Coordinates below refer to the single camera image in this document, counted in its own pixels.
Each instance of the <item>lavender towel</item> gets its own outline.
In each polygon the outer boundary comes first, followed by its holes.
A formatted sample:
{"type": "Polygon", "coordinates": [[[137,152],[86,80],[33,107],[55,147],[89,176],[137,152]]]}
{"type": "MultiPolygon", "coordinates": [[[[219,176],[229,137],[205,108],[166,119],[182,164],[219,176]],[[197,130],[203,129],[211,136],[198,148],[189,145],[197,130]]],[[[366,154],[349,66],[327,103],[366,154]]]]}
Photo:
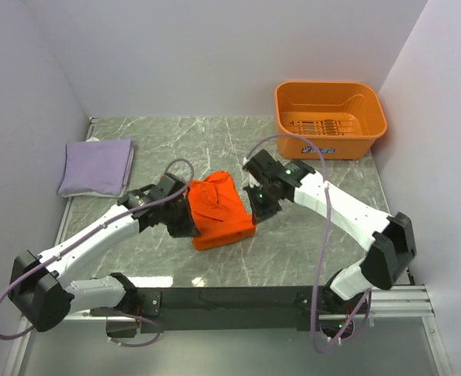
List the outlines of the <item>lavender towel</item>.
{"type": "Polygon", "coordinates": [[[67,166],[58,194],[119,196],[128,184],[132,139],[67,144],[67,166]]]}

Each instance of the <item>orange garment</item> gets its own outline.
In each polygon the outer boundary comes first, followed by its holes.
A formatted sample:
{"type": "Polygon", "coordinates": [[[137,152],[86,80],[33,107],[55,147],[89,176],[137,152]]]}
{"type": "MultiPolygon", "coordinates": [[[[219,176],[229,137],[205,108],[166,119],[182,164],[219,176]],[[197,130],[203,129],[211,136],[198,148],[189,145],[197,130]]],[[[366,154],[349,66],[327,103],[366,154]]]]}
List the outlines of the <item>orange garment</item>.
{"type": "Polygon", "coordinates": [[[189,203],[192,217],[200,232],[192,240],[197,251],[235,243],[256,232],[252,215],[240,200],[227,171],[210,174],[204,181],[190,185],[189,203]]]}

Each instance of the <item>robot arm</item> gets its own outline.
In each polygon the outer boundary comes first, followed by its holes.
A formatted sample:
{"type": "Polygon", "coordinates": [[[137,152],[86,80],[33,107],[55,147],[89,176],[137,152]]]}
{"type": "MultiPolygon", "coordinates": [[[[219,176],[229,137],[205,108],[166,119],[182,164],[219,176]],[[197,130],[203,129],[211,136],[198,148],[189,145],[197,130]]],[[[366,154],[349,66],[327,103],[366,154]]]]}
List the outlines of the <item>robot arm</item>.
{"type": "Polygon", "coordinates": [[[162,205],[126,215],[107,225],[106,221],[132,208],[158,201],[183,188],[185,182],[166,173],[157,185],[129,191],[117,204],[86,229],[40,255],[22,252],[13,265],[11,282],[56,256],[58,261],[27,278],[9,293],[10,300],[38,331],[56,326],[68,313],[95,307],[120,308],[135,294],[135,286],[120,273],[94,280],[74,280],[90,263],[121,241],[141,233],[147,227],[164,224],[172,237],[194,237],[198,230],[186,195],[162,205]],[[97,226],[102,230],[86,239],[97,226]],[[61,250],[76,241],[81,243],[70,253],[61,250]]]}
{"type": "Polygon", "coordinates": [[[388,290],[415,258],[412,225],[407,216],[398,213],[392,217],[369,207],[329,182],[324,183],[321,174],[304,162],[292,161],[283,166],[261,150],[245,161],[243,169],[250,173],[250,185],[244,189],[256,223],[281,210],[279,201],[284,199],[326,217],[324,190],[328,185],[331,222],[353,237],[366,256],[335,274],[324,287],[325,297],[334,293],[335,301],[347,301],[372,287],[388,290]]]}

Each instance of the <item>laundry basket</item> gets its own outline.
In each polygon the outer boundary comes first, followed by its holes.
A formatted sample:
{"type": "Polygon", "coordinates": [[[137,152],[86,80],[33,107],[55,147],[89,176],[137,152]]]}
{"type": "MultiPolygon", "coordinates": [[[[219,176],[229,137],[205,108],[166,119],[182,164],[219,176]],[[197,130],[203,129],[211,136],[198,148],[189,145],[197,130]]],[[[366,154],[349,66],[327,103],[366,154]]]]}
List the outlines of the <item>laundry basket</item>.
{"type": "MultiPolygon", "coordinates": [[[[354,82],[288,81],[276,89],[278,133],[310,139],[325,159],[359,159],[387,130],[376,93],[354,82]]],[[[287,159],[319,159],[305,142],[279,137],[287,159]]]]}

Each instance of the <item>basket bottom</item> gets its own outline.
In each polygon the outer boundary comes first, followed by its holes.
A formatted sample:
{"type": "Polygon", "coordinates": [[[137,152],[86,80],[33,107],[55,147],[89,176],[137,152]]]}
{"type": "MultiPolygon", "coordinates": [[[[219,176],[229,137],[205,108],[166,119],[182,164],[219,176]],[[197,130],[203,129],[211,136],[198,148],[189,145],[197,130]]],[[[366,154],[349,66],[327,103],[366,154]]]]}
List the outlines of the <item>basket bottom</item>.
{"type": "Polygon", "coordinates": [[[344,112],[282,112],[280,120],[300,136],[364,136],[357,118],[344,112]]]}

